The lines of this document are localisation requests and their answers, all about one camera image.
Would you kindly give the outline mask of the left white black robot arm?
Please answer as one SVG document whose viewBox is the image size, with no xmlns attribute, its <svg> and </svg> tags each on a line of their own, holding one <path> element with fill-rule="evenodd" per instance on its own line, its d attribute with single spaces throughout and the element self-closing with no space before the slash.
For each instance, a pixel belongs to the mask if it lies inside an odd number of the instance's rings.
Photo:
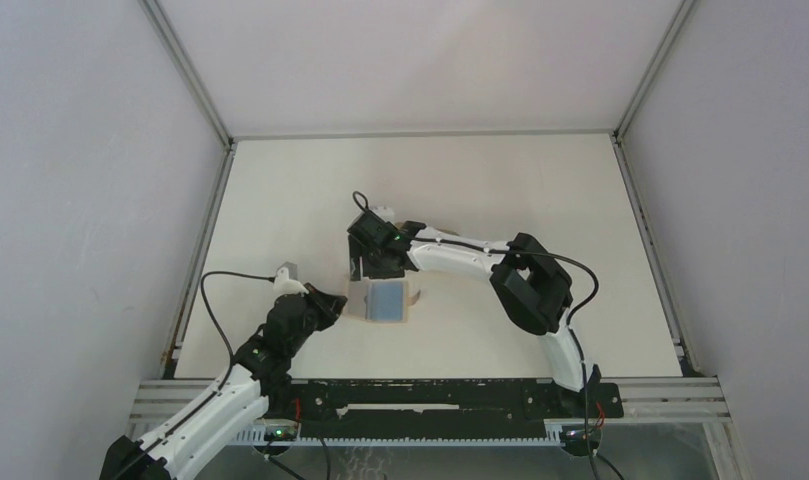
<svg viewBox="0 0 809 480">
<path fill-rule="evenodd" d="M 292 359 L 316 333 L 332 327 L 347 298 L 306 283 L 276 298 L 266 321 L 232 355 L 224 373 L 179 412 L 107 450 L 101 479 L 193 479 L 254 420 L 291 407 Z"/>
</svg>

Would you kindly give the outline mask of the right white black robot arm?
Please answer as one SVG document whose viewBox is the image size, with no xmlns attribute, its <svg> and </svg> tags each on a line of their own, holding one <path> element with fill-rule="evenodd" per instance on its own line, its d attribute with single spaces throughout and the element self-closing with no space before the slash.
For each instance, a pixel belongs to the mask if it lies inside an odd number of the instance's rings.
<svg viewBox="0 0 809 480">
<path fill-rule="evenodd" d="M 475 240 L 420 222 L 395 225 L 372 211 L 362 212 L 347 234 L 354 281 L 431 271 L 487 282 L 509 320 L 541 341 L 562 410 L 582 416 L 596 405 L 601 374 L 572 326 L 600 289 L 589 267 L 547 251 L 527 233 L 509 241 Z"/>
</svg>

